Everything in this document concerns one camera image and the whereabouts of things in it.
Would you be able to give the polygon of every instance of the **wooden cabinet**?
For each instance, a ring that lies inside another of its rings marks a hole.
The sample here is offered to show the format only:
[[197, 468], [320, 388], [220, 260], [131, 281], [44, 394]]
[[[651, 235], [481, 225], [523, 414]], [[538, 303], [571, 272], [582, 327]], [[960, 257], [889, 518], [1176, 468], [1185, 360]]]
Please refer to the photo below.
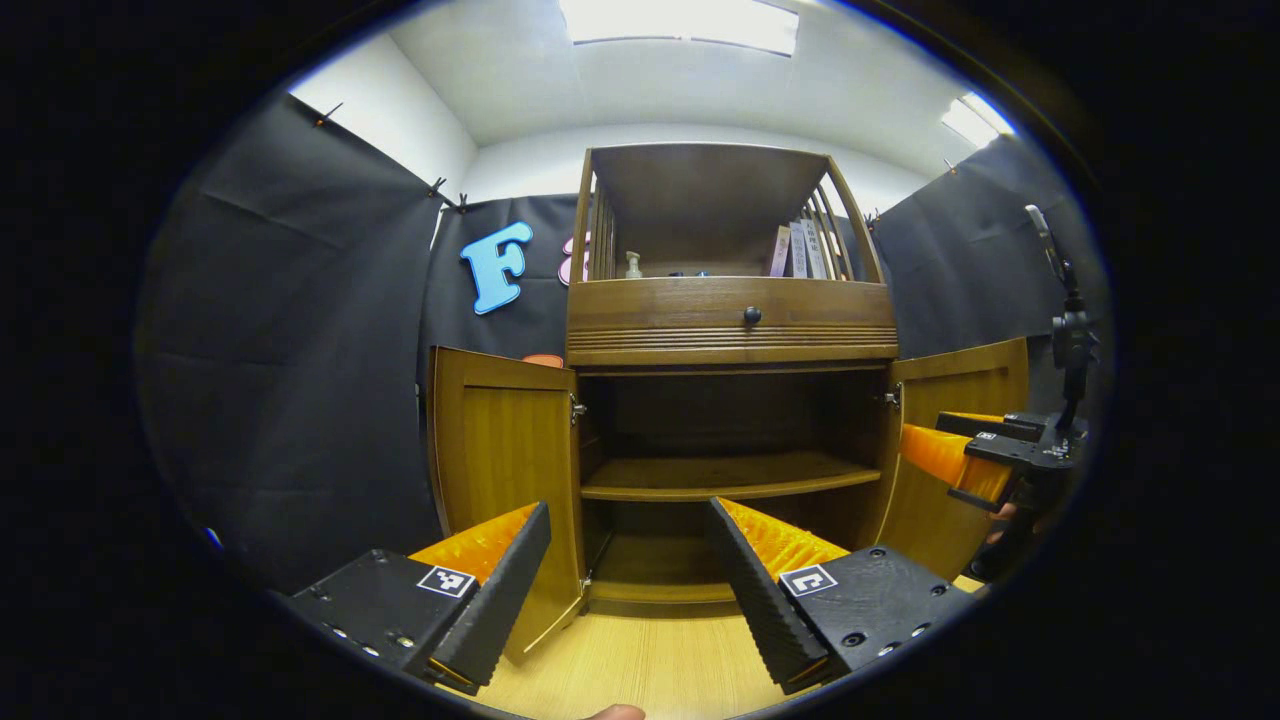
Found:
[[[836, 279], [763, 277], [777, 225], [797, 214], [823, 228]], [[896, 361], [879, 261], [831, 158], [593, 149], [576, 223], [568, 369], [439, 347], [429, 360], [429, 468], [445, 533], [539, 500], [550, 507], [552, 544], [509, 657], [586, 601], [732, 610], [703, 539], [714, 496], [959, 574], [989, 521], [899, 460], [901, 424], [1023, 409], [1025, 342]], [[646, 277], [623, 278], [626, 250]], [[687, 274], [667, 275], [676, 270]]]
[[[832, 279], [768, 277], [778, 225], [795, 219], [814, 223], [815, 263]], [[582, 165], [573, 238], [570, 366], [897, 356], [879, 258], [828, 155], [705, 143], [594, 147]], [[644, 278], [625, 277], [627, 251], [640, 255]], [[675, 272], [685, 277], [669, 277]]]
[[[438, 347], [429, 377], [445, 532], [535, 500], [550, 506], [552, 546], [507, 647], [518, 659], [586, 600], [731, 602], [703, 539], [701, 501], [716, 495], [850, 550], [887, 543], [954, 578], [989, 520], [899, 460], [901, 423], [1023, 409], [1027, 347], [1019, 338], [874, 366], [664, 373]], [[900, 406], [884, 400], [897, 383]]]

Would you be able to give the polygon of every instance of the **fingertip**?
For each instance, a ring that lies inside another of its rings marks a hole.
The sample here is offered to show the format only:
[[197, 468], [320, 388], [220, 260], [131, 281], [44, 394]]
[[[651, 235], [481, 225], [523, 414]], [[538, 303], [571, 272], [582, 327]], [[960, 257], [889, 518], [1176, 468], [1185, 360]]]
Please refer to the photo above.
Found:
[[614, 703], [586, 720], [644, 720], [644, 710], [634, 705]]

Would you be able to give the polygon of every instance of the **ceiling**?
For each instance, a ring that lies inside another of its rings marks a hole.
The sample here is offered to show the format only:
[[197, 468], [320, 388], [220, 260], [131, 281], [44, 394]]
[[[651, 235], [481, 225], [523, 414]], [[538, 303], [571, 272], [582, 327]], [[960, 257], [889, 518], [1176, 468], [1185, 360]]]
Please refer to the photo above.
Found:
[[940, 122], [963, 81], [893, 31], [818, 0], [796, 50], [673, 40], [573, 46], [557, 0], [452, 0], [390, 36], [480, 147], [585, 126], [698, 123], [808, 137], [934, 177], [973, 145]]

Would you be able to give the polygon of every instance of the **ceiling light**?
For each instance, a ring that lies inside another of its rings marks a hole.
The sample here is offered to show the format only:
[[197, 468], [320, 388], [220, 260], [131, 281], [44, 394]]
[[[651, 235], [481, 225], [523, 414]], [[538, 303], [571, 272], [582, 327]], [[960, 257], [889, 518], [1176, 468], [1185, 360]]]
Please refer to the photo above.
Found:
[[758, 0], [559, 0], [575, 45], [672, 38], [724, 42], [791, 56], [800, 15]]
[[977, 92], [970, 92], [960, 99], [961, 102], [969, 106], [970, 110], [978, 114], [979, 118], [987, 120], [987, 124], [996, 128], [996, 132], [1004, 135], [1014, 135], [1014, 128], [1005, 122], [1005, 118], [996, 111], [995, 108], [987, 104]]
[[1014, 135], [1014, 128], [977, 94], [951, 101], [951, 109], [942, 115], [942, 124], [960, 133], [978, 149], [986, 147], [1001, 133]]

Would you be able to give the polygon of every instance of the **bottle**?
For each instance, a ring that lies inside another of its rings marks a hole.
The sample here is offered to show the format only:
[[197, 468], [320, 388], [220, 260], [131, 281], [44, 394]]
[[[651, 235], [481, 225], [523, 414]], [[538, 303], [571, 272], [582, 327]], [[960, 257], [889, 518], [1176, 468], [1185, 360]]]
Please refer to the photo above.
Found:
[[628, 278], [643, 278], [644, 273], [640, 272], [640, 255], [627, 250], [627, 273]]

